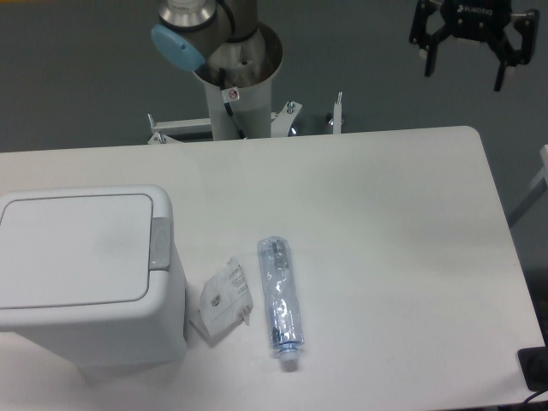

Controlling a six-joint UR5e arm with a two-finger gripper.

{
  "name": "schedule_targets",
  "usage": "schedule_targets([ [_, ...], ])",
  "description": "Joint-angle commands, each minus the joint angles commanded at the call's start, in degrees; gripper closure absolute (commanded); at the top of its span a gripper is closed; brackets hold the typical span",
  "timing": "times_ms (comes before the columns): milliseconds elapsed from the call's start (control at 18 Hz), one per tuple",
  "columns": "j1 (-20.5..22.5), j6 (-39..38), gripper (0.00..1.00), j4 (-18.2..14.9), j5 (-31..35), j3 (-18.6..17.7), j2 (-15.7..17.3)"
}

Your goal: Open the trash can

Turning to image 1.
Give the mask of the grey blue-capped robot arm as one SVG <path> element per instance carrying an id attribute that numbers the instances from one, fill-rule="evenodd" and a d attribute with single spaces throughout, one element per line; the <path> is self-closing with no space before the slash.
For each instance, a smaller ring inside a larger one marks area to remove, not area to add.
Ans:
<path id="1" fill-rule="evenodd" d="M 408 40 L 425 53 L 426 76 L 448 37 L 488 44 L 499 61 L 499 91 L 508 67 L 530 63 L 539 18 L 537 9 L 516 13 L 510 1 L 419 1 Z M 258 85 L 281 66 L 281 41 L 259 22 L 255 1 L 162 1 L 158 19 L 151 30 L 158 52 L 221 89 Z"/>

